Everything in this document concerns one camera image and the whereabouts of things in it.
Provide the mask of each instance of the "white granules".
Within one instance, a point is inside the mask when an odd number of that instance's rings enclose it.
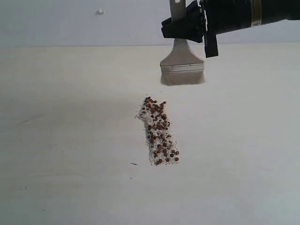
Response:
[[[171,123],[164,114],[165,104],[166,102],[162,102],[157,105],[156,100],[147,97],[137,116],[145,125],[149,160],[152,165],[179,162],[179,151],[172,139]]]

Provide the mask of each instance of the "white table surface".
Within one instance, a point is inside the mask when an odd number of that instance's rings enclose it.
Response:
[[[300,224],[300,44],[220,45],[204,84],[176,87],[170,49],[0,51],[1,225]],[[146,95],[178,165],[150,165]]]

